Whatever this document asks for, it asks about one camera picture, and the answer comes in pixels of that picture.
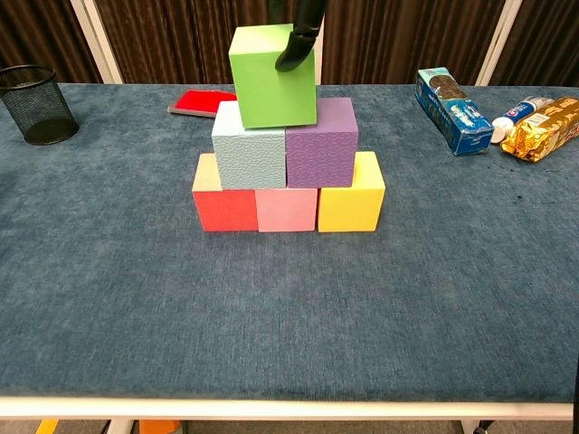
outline stacked blocks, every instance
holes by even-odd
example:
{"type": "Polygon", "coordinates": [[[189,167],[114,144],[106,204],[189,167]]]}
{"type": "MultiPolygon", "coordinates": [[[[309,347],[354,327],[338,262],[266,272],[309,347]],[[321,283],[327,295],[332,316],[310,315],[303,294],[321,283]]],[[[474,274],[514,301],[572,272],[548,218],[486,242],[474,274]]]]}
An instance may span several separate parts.
{"type": "Polygon", "coordinates": [[[349,187],[357,148],[352,100],[318,99],[316,125],[286,129],[288,187],[349,187]]]}
{"type": "Polygon", "coordinates": [[[275,69],[292,28],[276,24],[235,30],[229,60],[246,128],[316,123],[314,52],[293,71],[275,69]]]}
{"type": "Polygon", "coordinates": [[[277,72],[290,24],[240,27],[229,51],[237,101],[220,104],[214,154],[193,197],[204,231],[374,231],[385,184],[357,152],[350,98],[316,99],[314,54],[277,72]]]}

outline red notebook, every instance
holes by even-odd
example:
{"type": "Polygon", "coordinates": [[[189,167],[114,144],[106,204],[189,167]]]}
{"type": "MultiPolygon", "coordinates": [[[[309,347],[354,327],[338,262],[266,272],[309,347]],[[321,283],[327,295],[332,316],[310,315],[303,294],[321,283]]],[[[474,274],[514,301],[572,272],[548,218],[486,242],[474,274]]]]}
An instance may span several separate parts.
{"type": "Polygon", "coordinates": [[[220,90],[188,90],[167,108],[169,113],[214,118],[221,101],[236,101],[237,96],[220,90]]]}

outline red block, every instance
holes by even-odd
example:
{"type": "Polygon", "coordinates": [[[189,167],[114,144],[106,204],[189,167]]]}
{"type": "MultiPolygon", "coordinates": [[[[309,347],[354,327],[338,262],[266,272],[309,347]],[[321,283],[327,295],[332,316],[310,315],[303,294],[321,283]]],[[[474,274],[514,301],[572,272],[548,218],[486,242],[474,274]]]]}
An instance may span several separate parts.
{"type": "Polygon", "coordinates": [[[223,190],[215,154],[201,154],[193,198],[204,231],[257,231],[254,190],[223,190]]]}

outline green block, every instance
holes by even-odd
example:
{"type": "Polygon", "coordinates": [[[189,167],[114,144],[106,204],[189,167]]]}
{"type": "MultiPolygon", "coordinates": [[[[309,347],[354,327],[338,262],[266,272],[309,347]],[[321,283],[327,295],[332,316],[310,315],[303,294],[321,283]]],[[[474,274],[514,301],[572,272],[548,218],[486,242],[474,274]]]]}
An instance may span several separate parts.
{"type": "Polygon", "coordinates": [[[293,71],[278,72],[292,24],[238,27],[229,49],[235,93],[245,128],[317,122],[314,52],[293,71]]]}

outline blue cardboard box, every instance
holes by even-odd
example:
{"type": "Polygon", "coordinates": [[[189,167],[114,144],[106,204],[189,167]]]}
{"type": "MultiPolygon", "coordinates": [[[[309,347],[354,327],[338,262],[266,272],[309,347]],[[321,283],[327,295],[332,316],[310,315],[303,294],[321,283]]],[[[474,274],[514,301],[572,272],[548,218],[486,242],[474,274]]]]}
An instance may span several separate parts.
{"type": "Polygon", "coordinates": [[[489,147],[493,126],[446,68],[418,70],[415,96],[454,155],[478,154],[489,147]]]}

